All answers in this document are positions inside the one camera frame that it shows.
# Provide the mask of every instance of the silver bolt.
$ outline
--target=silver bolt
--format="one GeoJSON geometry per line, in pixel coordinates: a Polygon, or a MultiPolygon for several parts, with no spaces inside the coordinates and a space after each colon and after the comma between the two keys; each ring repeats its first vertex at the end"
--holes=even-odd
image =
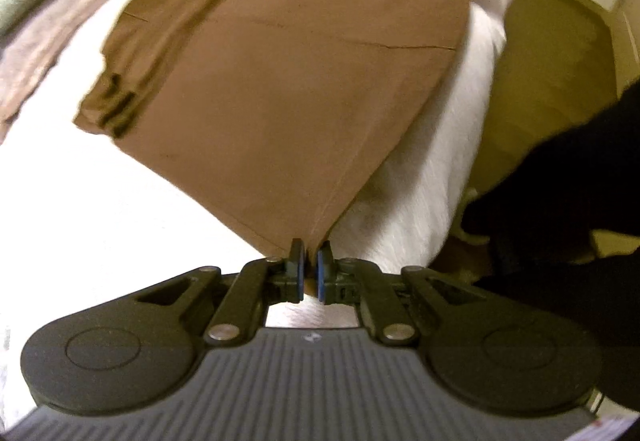
{"type": "Polygon", "coordinates": [[[404,341],[415,334],[415,329],[409,324],[391,324],[382,329],[387,340],[404,341]]]}
{"type": "Polygon", "coordinates": [[[228,342],[240,335],[240,328],[233,324],[218,324],[209,329],[209,336],[220,342],[228,342]]]}

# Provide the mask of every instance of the person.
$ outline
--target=person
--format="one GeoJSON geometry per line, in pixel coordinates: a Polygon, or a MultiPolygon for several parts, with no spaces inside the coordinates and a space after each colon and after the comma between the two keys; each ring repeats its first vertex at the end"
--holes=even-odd
{"type": "Polygon", "coordinates": [[[586,124],[535,147],[471,202],[466,233],[491,237],[494,274],[476,285],[590,329],[599,388],[640,410],[640,248],[577,264],[591,230],[640,236],[640,78],[586,124]]]}

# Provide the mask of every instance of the white bed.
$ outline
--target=white bed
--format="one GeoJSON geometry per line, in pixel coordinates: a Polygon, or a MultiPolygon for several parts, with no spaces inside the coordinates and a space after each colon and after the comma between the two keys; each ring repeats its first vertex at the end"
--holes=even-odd
{"type": "MultiPolygon", "coordinates": [[[[107,137],[72,124],[128,1],[108,1],[79,29],[0,146],[0,417],[7,428],[34,407],[19,357],[40,326],[199,265],[232,273],[260,257],[107,137]]],[[[442,247],[479,144],[509,1],[473,0],[459,63],[335,227],[337,256],[396,271],[428,264],[442,247]]],[[[308,300],[280,307],[270,321],[318,326],[327,317],[308,300]]]]}

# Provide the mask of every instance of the brown t-shirt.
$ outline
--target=brown t-shirt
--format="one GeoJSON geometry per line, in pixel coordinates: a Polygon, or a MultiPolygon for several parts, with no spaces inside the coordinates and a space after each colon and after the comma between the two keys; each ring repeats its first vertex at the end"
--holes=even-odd
{"type": "Polygon", "coordinates": [[[463,42],[470,0],[133,0],[76,124],[265,255],[314,253],[463,42]]]}

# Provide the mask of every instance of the ribbed gray surface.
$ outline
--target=ribbed gray surface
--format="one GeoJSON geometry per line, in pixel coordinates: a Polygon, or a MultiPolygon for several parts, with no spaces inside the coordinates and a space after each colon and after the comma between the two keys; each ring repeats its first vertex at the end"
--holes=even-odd
{"type": "Polygon", "coordinates": [[[115,417],[39,408],[8,441],[561,441],[593,417],[501,418],[451,397],[415,351],[363,329],[261,329],[212,350],[174,395],[115,417]]]}

